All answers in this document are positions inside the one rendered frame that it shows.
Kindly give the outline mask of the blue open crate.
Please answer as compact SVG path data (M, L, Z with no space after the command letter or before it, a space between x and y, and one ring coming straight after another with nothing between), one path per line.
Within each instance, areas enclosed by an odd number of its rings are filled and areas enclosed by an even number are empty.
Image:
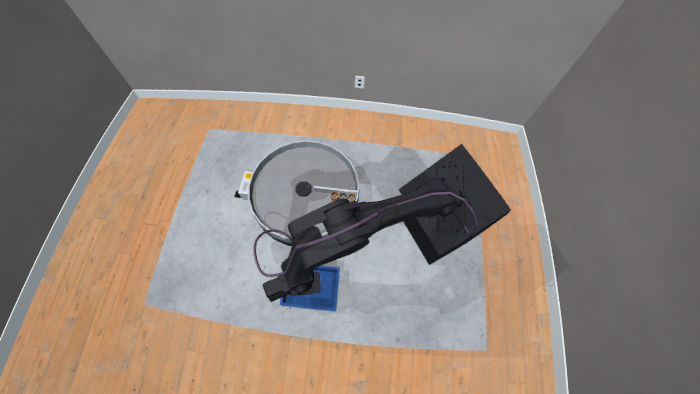
M321 292L313 293L312 295L287 295L280 299L280 305L316 310L336 311L340 274L339 268L319 266L313 268L313 271L320 273Z

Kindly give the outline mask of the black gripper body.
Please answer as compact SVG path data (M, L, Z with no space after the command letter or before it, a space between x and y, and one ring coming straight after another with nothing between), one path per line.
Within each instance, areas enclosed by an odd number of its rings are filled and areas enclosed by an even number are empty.
M311 281L309 287L310 287L309 291L306 291L306 292L301 293L299 295L310 295L312 293L320 293L321 292L319 272L314 272L314 282ZM290 295L298 295L298 294L295 292L295 290L293 290L293 291L291 291Z

